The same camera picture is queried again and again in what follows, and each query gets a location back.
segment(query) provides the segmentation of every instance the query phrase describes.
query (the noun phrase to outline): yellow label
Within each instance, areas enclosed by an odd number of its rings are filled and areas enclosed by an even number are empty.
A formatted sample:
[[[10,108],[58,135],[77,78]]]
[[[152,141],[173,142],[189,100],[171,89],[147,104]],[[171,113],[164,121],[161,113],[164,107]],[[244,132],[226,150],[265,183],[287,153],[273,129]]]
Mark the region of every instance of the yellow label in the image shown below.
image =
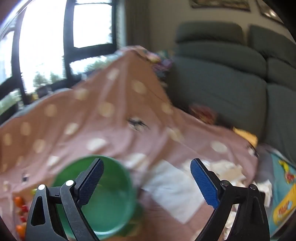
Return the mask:
[[[280,225],[296,207],[296,184],[293,185],[289,193],[274,210],[274,223]]]

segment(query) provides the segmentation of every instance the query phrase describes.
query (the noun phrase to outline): window pane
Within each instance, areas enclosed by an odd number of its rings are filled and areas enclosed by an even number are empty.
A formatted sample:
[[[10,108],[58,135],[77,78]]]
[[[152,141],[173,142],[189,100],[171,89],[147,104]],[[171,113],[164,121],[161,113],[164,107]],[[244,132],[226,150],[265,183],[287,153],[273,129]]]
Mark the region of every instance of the window pane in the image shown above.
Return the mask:
[[[2,115],[5,111],[7,111],[11,106],[13,106],[15,103],[21,101],[21,95],[20,91],[14,90],[9,95],[5,96],[0,101],[0,115]]]
[[[87,73],[95,69],[101,69],[109,65],[117,59],[117,56],[110,54],[107,56],[99,56],[93,58],[86,58],[70,63],[70,67],[73,74]]]
[[[63,25],[66,0],[35,0],[20,34],[20,69],[28,93],[65,78]]]
[[[11,52],[14,31],[7,33],[0,41],[0,84],[11,77]]]
[[[100,3],[100,2],[111,3],[112,0],[76,0],[76,3],[78,3],[78,4],[84,4],[84,3]]]
[[[76,5],[73,20],[74,47],[112,43],[112,6]]]

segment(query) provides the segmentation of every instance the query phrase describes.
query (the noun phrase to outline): sky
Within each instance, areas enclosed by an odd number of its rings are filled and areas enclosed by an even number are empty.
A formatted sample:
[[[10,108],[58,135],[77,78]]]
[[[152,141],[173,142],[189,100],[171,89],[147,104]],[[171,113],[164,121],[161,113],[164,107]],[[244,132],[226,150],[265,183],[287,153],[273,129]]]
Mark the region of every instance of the sky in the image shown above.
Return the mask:
[[[34,91],[33,79],[37,71],[48,79],[51,71],[60,77],[63,75],[65,5],[66,0],[35,0],[27,7],[20,33],[20,69],[27,92]],[[110,26],[110,5],[75,6],[74,46],[80,48],[109,42]],[[72,63],[73,72],[84,71],[84,67],[95,60],[89,58]]]

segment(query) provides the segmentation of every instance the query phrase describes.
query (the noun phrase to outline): blanket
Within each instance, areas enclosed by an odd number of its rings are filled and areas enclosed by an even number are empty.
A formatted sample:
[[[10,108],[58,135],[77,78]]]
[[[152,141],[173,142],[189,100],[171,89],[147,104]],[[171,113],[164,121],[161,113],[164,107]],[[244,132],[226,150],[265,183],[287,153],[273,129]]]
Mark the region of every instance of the blanket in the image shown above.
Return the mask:
[[[13,197],[30,203],[32,189],[85,155],[113,157],[131,173],[144,220],[127,240],[195,240],[213,209],[187,171],[190,160],[241,165],[246,185],[257,168],[248,141],[173,107],[135,51],[6,122],[0,142],[0,215],[13,233]]]

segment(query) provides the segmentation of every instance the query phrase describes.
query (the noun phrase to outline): silver screw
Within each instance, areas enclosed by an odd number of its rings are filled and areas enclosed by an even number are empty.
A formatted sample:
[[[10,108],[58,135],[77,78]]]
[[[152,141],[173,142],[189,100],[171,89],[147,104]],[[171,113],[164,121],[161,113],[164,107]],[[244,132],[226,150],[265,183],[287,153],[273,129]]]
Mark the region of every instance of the silver screw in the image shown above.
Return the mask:
[[[39,187],[38,187],[39,190],[43,190],[44,188],[45,188],[45,185],[44,185],[44,184],[41,184],[41,185],[39,185]]]
[[[253,190],[257,190],[257,187],[256,187],[256,185],[254,185],[254,184],[251,184],[251,185],[250,185],[250,188],[253,189]]]
[[[68,181],[66,181],[66,185],[67,186],[72,186],[74,184],[74,181],[73,180],[68,180]]]
[[[223,180],[221,183],[224,187],[227,187],[230,184],[229,181],[226,181],[226,180]]]

